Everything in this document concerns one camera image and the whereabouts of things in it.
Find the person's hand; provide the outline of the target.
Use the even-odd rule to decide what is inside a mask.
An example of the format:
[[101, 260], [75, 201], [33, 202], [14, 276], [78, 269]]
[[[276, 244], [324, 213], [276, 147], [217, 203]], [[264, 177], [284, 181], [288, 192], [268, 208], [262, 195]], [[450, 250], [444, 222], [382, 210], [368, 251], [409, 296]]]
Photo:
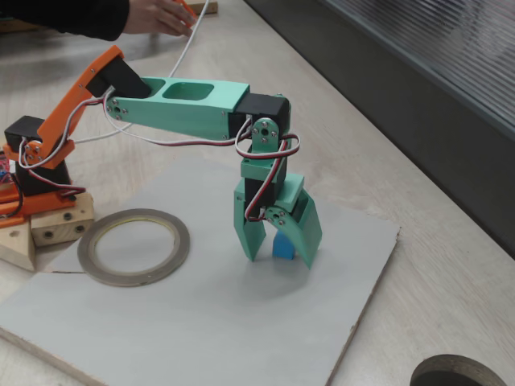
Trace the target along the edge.
[[129, 13], [122, 32], [189, 37], [195, 24], [196, 16], [179, 1], [133, 0], [129, 1]]

